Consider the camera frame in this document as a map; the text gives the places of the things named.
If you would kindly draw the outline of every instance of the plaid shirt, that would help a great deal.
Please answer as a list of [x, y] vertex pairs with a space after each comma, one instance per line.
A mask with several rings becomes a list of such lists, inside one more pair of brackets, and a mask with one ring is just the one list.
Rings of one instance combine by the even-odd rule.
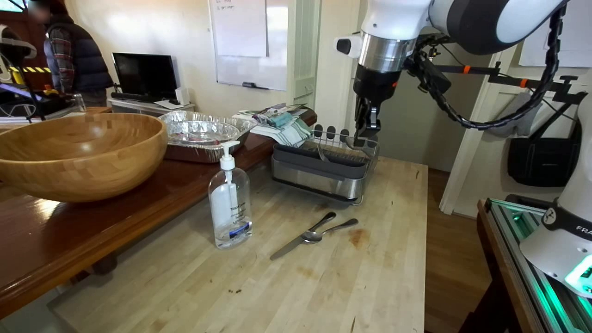
[[60, 83], [62, 92], [72, 93], [74, 83], [74, 63], [72, 59], [72, 35], [65, 29], [55, 28], [49, 35], [53, 56], [60, 68]]

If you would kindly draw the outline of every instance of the aluminum foil pan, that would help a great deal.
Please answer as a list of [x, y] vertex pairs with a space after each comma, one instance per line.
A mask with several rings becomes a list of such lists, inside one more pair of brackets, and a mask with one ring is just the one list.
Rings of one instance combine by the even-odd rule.
[[[191, 111], [174, 111], [164, 114], [159, 117], [165, 122], [167, 128], [175, 127], [175, 123], [186, 123], [192, 121], [206, 121], [210, 123], [229, 124], [238, 129], [238, 134], [233, 136], [230, 140], [240, 141], [240, 145], [234, 146], [230, 149], [233, 153], [243, 146], [247, 140], [249, 132], [257, 126], [257, 122], [237, 119], [212, 116], [204, 113], [197, 113]], [[177, 140], [169, 138], [169, 146], [166, 150], [166, 159], [174, 159], [178, 161], [199, 162], [199, 163], [217, 163], [224, 155], [224, 150], [220, 145], [202, 144], [198, 142], [187, 142], [184, 140]]]
[[239, 137], [239, 129], [226, 123], [183, 121], [166, 125], [169, 141], [182, 145], [215, 146]]

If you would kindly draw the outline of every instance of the hardwood floor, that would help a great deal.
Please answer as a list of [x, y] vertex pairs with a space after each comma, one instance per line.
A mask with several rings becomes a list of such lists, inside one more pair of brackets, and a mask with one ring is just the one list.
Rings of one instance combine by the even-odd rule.
[[430, 169], [428, 177], [425, 329], [431, 333], [458, 332], [491, 281], [476, 221], [440, 211], [448, 176]]

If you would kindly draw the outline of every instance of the wooden bowl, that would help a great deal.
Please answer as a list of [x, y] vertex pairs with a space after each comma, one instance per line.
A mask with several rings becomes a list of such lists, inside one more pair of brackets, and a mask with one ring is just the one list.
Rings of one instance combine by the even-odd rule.
[[102, 200], [148, 179], [166, 142], [164, 122], [142, 114], [43, 121], [0, 134], [0, 180], [48, 200]]

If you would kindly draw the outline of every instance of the yellow and black tape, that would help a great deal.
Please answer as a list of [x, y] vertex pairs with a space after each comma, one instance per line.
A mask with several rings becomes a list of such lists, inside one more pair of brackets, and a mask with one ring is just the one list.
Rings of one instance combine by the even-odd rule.
[[[9, 68], [13, 72], [20, 72], [18, 70], [18, 68], [16, 68], [16, 67], [9, 67]], [[35, 67], [35, 68], [33, 68], [33, 67], [24, 67], [22, 69], [22, 71], [25, 72], [25, 73], [51, 73], [51, 71], [47, 67], [43, 67], [43, 68], [41, 68], [41, 67]]]

